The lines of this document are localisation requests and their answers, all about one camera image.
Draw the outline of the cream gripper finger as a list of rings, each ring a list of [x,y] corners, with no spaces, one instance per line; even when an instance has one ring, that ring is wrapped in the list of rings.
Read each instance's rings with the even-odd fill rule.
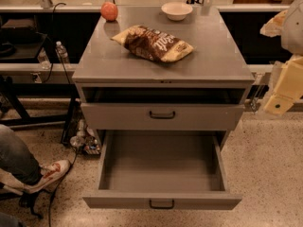
[[[283,10],[262,26],[259,33],[267,37],[280,36],[288,10]]]
[[[281,72],[269,97],[264,105],[268,114],[285,114],[303,97],[303,57],[295,56],[281,66]]]

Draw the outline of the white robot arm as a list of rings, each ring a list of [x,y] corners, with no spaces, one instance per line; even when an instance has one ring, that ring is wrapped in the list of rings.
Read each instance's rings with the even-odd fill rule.
[[[280,74],[263,110],[282,115],[303,96],[303,0],[270,19],[260,30],[267,37],[280,36],[281,47],[293,55],[280,67]]]

